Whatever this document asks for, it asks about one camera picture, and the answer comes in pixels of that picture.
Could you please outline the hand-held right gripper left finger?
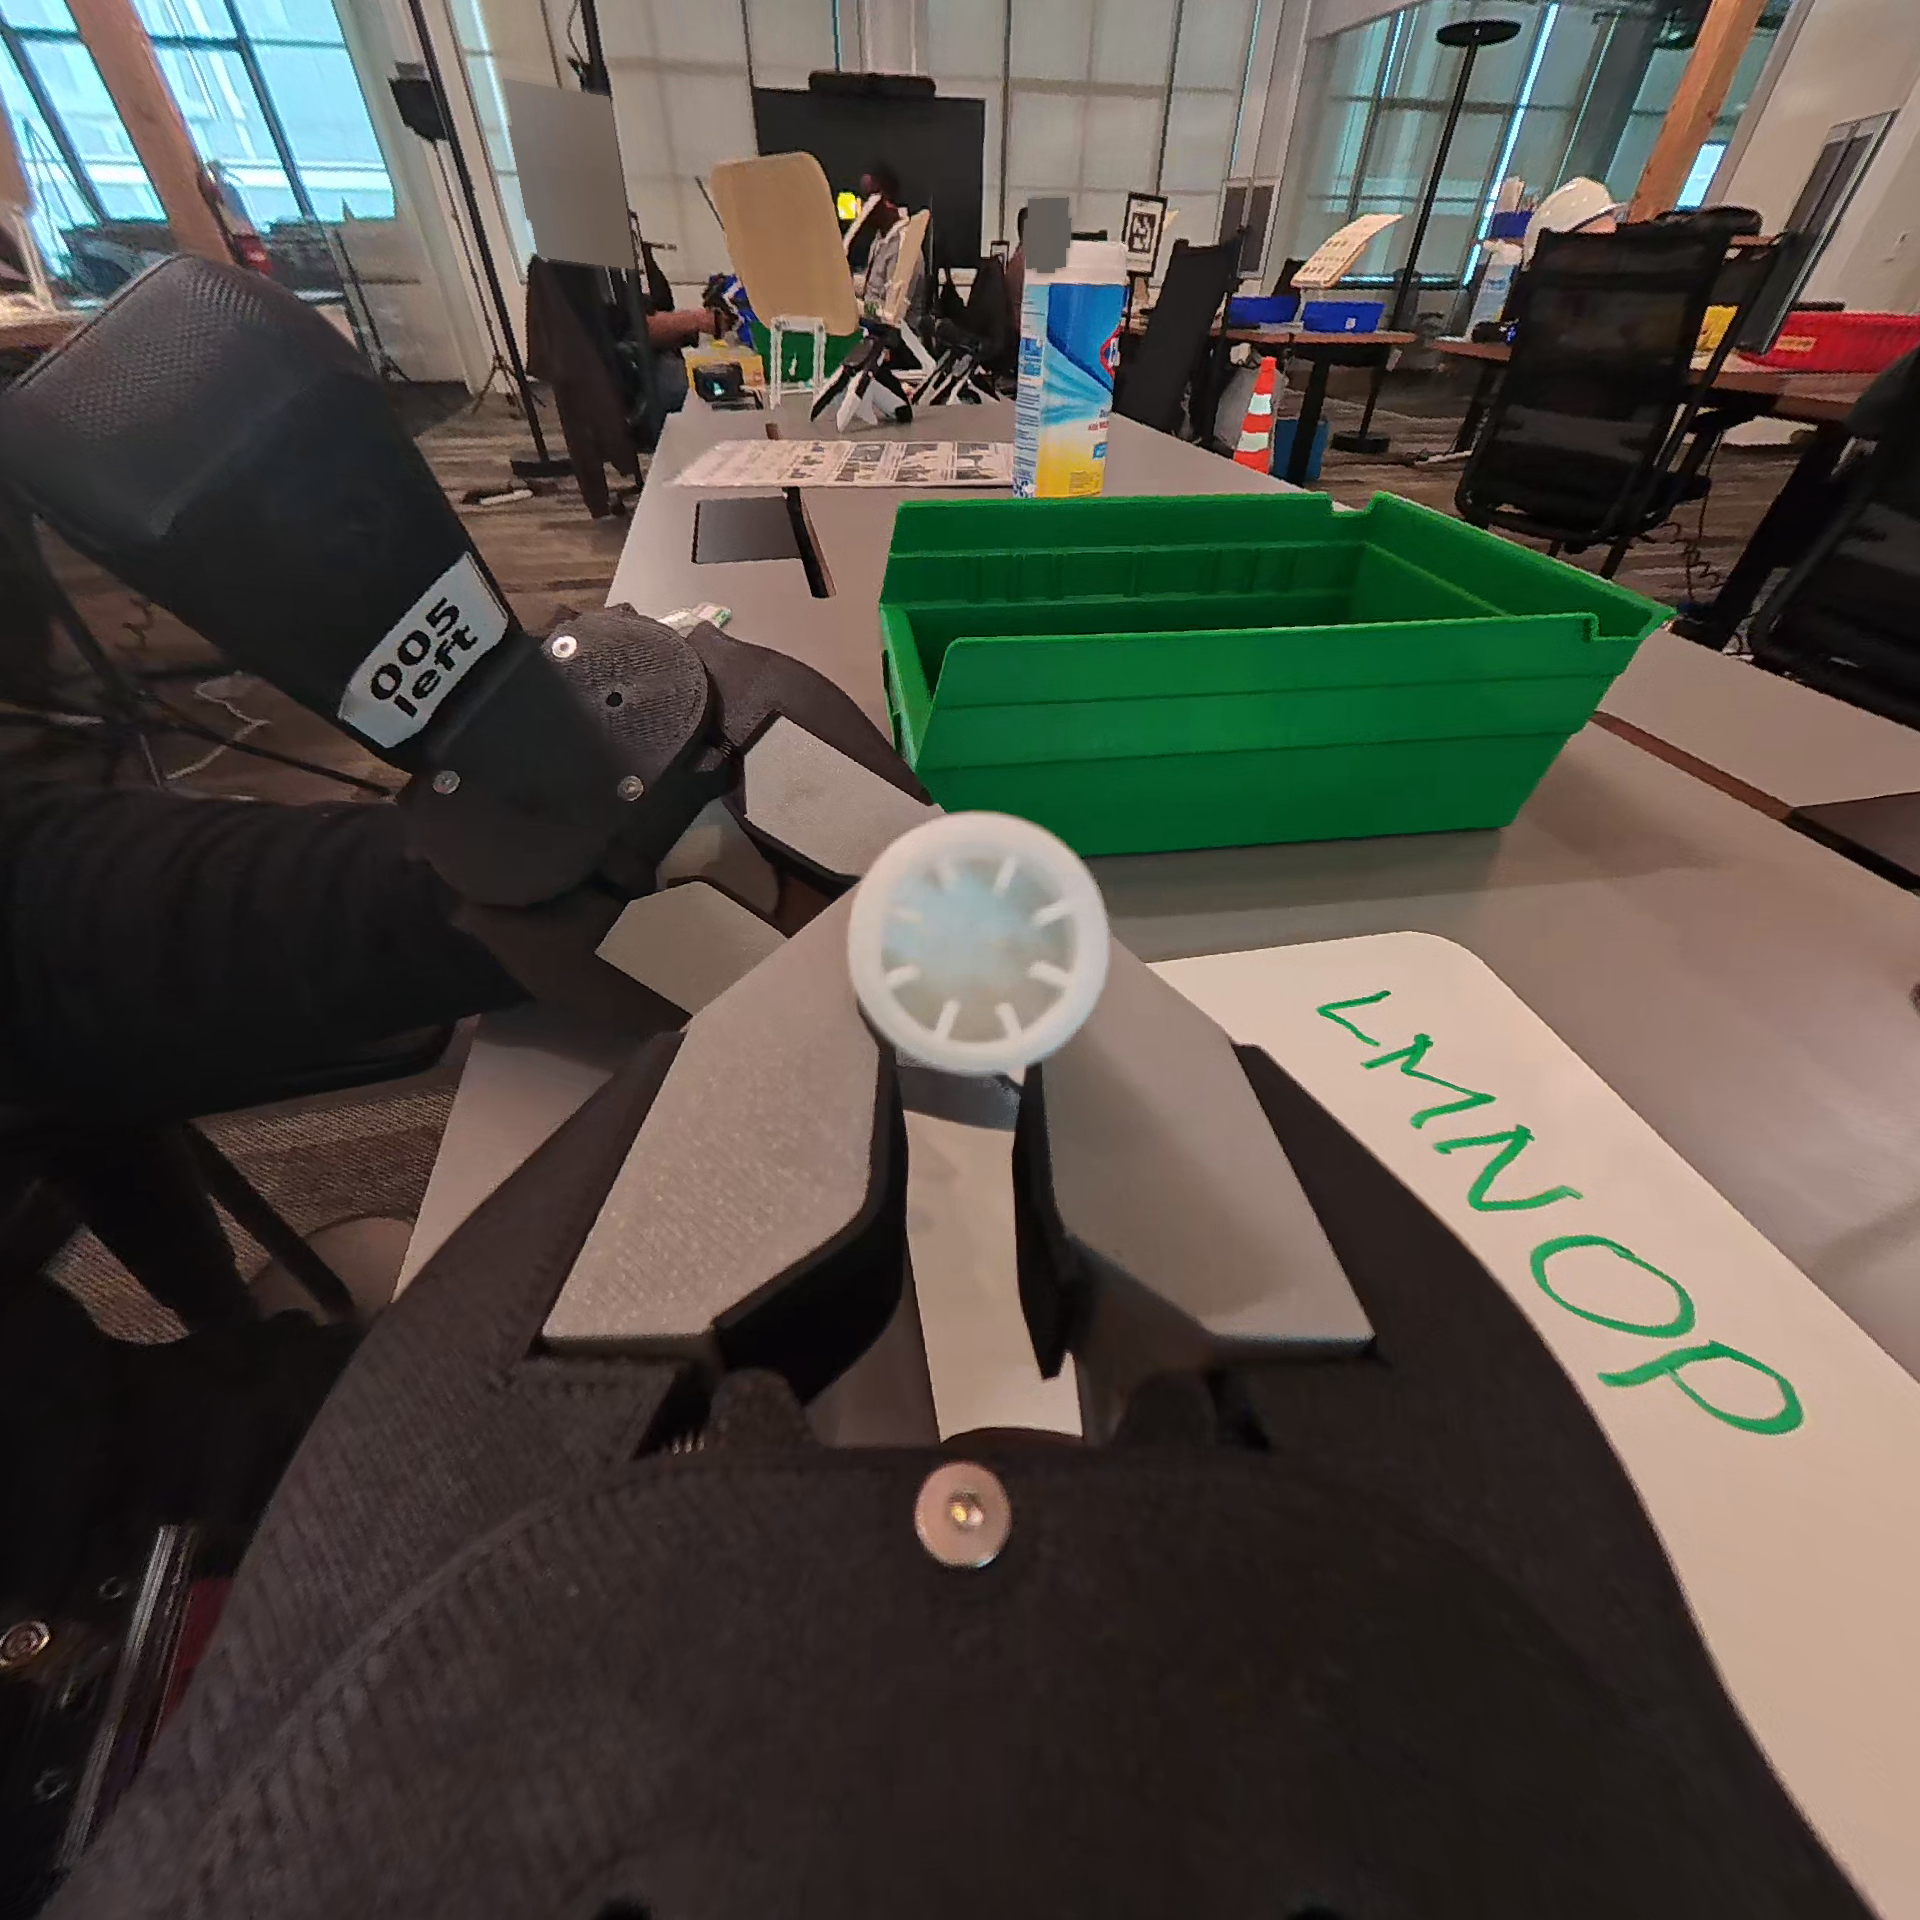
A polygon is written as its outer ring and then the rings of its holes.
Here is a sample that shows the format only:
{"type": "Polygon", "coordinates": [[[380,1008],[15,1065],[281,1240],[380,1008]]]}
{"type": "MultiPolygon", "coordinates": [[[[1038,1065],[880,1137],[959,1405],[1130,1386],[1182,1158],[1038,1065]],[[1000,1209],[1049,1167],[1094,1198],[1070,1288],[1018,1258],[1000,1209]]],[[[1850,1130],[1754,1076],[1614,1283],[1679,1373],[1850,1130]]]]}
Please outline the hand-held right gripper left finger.
{"type": "Polygon", "coordinates": [[[817,1398],[884,1334],[905,1112],[848,929],[835,902],[683,1024],[542,1323],[550,1351],[760,1369],[817,1398]]]}

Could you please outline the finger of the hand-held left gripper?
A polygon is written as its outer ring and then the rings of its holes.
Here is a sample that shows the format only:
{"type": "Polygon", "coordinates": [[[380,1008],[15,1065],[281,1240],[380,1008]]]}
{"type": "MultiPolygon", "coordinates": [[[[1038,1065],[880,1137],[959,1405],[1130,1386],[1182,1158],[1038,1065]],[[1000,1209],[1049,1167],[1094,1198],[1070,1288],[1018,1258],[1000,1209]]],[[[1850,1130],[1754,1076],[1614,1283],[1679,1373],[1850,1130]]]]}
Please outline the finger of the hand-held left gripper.
{"type": "Polygon", "coordinates": [[[772,720],[740,764],[746,827],[822,884],[860,884],[905,832],[923,827],[923,800],[808,732],[772,720]]]}
{"type": "Polygon", "coordinates": [[[787,942],[765,915],[711,881],[683,881],[636,897],[598,940],[598,960],[697,1016],[787,942]]]}

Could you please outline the white dry-erase marker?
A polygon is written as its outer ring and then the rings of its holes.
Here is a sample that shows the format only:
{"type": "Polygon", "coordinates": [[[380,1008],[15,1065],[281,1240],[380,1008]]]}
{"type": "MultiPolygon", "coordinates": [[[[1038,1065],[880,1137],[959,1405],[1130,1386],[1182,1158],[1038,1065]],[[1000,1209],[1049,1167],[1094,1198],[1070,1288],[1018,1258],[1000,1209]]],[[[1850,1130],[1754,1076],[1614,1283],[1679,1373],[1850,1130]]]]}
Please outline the white dry-erase marker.
{"type": "Polygon", "coordinates": [[[853,895],[860,1010],[923,1068],[1024,1078],[1090,1021],[1109,972],[1096,881],[1062,838],[1017,816],[934,816],[887,843],[853,895]]]}

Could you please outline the white whiteboard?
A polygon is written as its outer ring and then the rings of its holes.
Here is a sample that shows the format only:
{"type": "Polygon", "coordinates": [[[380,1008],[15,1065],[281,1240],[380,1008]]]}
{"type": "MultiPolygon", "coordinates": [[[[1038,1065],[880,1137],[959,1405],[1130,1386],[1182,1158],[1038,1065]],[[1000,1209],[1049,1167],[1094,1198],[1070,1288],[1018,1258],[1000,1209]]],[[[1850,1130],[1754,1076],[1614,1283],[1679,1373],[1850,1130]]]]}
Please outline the white whiteboard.
{"type": "Polygon", "coordinates": [[[1521,1307],[1801,1811],[1878,1916],[1917,1916],[1917,1379],[1472,946],[1394,929],[1158,972],[1521,1307]]]}

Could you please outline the printed paper sheet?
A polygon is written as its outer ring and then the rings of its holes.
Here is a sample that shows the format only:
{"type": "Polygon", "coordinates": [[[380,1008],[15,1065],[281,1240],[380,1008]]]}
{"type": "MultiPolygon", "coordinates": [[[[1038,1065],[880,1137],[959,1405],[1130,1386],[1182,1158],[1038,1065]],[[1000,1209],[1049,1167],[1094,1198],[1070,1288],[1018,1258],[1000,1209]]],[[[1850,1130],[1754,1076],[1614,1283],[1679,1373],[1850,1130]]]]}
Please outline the printed paper sheet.
{"type": "Polygon", "coordinates": [[[707,491],[1009,491],[1011,441],[720,441],[678,477],[707,491]]]}

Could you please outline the dark jacket on chair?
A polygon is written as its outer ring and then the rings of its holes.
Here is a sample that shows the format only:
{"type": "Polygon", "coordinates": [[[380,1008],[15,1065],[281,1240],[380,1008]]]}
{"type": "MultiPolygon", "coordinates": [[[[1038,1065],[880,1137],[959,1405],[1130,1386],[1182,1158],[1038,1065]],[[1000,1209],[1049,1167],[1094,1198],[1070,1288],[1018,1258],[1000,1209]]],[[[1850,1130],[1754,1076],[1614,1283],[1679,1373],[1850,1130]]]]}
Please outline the dark jacket on chair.
{"type": "Polygon", "coordinates": [[[620,353],[624,337],[601,271],[532,257],[525,299],[529,369],[554,390],[568,464],[589,517],[616,517],[608,473],[637,479],[643,387],[620,353]]]}

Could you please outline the black tripod stand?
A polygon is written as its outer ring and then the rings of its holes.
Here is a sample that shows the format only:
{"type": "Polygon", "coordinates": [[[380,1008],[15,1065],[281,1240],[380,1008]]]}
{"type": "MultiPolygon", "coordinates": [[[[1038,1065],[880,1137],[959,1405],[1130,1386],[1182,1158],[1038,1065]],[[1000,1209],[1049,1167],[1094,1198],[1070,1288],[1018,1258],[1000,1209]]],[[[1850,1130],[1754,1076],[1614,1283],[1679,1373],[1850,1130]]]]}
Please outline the black tripod stand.
{"type": "Polygon", "coordinates": [[[491,257],[491,233],[487,233],[487,225],[484,225],[484,213],[483,213],[475,167],[468,161],[468,144],[465,144],[465,134],[460,134],[460,116],[453,109],[453,96],[447,87],[447,70],[442,70],[442,56],[440,56],[440,45],[435,45],[435,30],[428,24],[428,4],[407,4],[407,14],[409,14],[412,30],[418,30],[421,62],[428,70],[428,87],[435,96],[435,109],[440,109],[442,128],[447,128],[447,153],[448,153],[448,163],[453,163],[453,178],[460,184],[460,204],[468,210],[468,233],[475,243],[475,257],[479,257],[479,265],[483,265],[484,311],[487,311],[487,324],[491,324],[491,346],[498,349],[494,359],[504,364],[504,369],[510,376],[518,412],[522,412],[522,421],[525,421],[525,426],[532,433],[532,450],[536,450],[529,455],[512,455],[510,471],[525,484],[560,484],[563,477],[572,477],[572,464],[550,450],[550,438],[545,438],[545,426],[542,426],[542,409],[536,403],[536,387],[532,387],[525,353],[522,353],[522,341],[518,341],[518,324],[510,318],[498,264],[491,257]]]}

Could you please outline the green plastic bin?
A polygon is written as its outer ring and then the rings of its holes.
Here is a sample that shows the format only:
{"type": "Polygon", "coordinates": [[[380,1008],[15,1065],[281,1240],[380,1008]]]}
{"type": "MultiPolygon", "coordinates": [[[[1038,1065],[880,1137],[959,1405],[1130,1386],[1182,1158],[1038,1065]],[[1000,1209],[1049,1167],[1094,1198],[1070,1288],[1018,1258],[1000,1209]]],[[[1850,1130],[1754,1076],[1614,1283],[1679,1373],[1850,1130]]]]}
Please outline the green plastic bin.
{"type": "Polygon", "coordinates": [[[880,630],[959,638],[1403,625],[1575,615],[1643,642],[1668,604],[1412,499],[1321,491],[905,503],[880,630]]]}
{"type": "Polygon", "coordinates": [[[1595,613],[1045,630],[884,604],[897,746],[934,803],[1080,856],[1505,828],[1645,634],[1595,613]]]}

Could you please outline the wipes canister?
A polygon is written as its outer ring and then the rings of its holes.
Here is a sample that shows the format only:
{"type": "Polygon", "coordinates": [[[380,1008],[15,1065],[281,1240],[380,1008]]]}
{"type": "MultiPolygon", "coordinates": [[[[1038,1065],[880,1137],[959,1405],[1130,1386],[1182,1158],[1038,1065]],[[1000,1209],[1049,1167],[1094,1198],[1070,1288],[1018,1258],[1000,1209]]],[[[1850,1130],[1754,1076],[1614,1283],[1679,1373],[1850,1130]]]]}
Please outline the wipes canister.
{"type": "Polygon", "coordinates": [[[1126,294],[1130,265],[1123,243],[1074,239],[1058,271],[1028,271],[1018,305],[1017,495],[1102,495],[1126,294]]]}

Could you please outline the tan board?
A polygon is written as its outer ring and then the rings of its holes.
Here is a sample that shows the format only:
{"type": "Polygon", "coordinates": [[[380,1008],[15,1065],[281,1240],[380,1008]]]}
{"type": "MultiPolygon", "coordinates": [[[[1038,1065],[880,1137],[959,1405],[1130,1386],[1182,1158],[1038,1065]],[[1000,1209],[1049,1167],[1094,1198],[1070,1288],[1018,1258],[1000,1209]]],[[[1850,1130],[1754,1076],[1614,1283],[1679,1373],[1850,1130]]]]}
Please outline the tan board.
{"type": "Polygon", "coordinates": [[[725,161],[711,197],[732,265],[763,326],[819,319],[832,337],[860,333],[860,299],[827,172],[808,153],[725,161]]]}

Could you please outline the black mesh office chair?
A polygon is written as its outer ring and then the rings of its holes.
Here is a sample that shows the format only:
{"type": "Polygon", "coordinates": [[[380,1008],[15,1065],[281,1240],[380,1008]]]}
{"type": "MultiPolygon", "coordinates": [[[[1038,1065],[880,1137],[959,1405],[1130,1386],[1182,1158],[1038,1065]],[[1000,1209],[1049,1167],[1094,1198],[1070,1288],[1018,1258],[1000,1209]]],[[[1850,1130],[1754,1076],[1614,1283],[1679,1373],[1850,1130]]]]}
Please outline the black mesh office chair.
{"type": "Polygon", "coordinates": [[[1917,726],[1917,355],[1878,422],[1745,644],[1774,674],[1917,726]]]}
{"type": "Polygon", "coordinates": [[[1182,433],[1195,374],[1240,276],[1240,243],[1242,231],[1233,226],[1225,243],[1174,246],[1144,330],[1123,349],[1111,407],[1119,421],[1156,426],[1168,438],[1182,433]]]}
{"type": "Polygon", "coordinates": [[[1548,231],[1513,290],[1510,353],[1454,509],[1555,552],[1625,549],[1698,491],[1694,355],[1717,276],[1759,213],[1715,206],[1614,231],[1548,231]]]}

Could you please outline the black television screen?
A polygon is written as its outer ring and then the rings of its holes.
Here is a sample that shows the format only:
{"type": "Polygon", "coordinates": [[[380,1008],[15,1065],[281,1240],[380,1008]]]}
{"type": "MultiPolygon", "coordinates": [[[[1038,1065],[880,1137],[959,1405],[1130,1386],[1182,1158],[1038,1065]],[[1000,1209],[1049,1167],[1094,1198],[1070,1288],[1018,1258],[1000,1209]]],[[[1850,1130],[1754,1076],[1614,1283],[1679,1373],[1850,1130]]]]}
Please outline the black television screen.
{"type": "Polygon", "coordinates": [[[929,210],[934,250],[952,264],[980,257],[987,206],[987,104],[919,77],[822,74],[827,86],[751,86],[756,148],[808,153],[835,192],[887,163],[905,210],[929,210]]]}

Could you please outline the red plastic bin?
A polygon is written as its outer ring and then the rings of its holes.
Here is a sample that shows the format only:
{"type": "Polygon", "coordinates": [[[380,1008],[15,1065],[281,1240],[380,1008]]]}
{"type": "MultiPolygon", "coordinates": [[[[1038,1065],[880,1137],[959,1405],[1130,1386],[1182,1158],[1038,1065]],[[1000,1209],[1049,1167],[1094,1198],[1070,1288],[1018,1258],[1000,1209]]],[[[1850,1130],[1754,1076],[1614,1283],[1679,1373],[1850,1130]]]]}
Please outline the red plastic bin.
{"type": "Polygon", "coordinates": [[[1765,346],[1738,355],[1795,376],[1869,376],[1917,349],[1917,314],[1792,305],[1765,346]]]}

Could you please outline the wooden post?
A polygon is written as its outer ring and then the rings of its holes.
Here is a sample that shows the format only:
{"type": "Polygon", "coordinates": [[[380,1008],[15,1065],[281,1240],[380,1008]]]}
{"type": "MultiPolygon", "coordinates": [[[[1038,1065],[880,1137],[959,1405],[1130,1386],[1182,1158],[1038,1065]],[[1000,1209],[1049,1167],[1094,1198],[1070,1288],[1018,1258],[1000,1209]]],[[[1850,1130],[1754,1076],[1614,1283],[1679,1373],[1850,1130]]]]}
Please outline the wooden post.
{"type": "Polygon", "coordinates": [[[69,4],[69,10],[158,188],[180,252],[228,264],[226,226],[202,197],[200,148],[190,137],[136,4],[69,4]]]}
{"type": "Polygon", "coordinates": [[[1637,197],[1625,219],[1643,225],[1679,206],[1679,197],[1694,174],[1704,143],[1728,99],[1741,54],[1765,14],[1765,0],[1754,4],[1708,4],[1694,37],[1694,56],[1668,104],[1659,130],[1649,144],[1637,197]]]}

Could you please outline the black metal bracket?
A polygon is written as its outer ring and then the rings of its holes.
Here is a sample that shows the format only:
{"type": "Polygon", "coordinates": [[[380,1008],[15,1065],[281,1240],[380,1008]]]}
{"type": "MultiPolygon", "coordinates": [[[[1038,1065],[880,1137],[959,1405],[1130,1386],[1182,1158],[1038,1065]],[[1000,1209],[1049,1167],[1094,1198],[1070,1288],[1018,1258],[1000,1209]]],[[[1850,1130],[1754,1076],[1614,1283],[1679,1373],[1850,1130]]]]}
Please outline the black metal bracket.
{"type": "Polygon", "coordinates": [[[36,1914],[133,1788],[180,1667],[196,1523],[86,1567],[69,1612],[3,1606],[3,1916],[36,1914]]]}

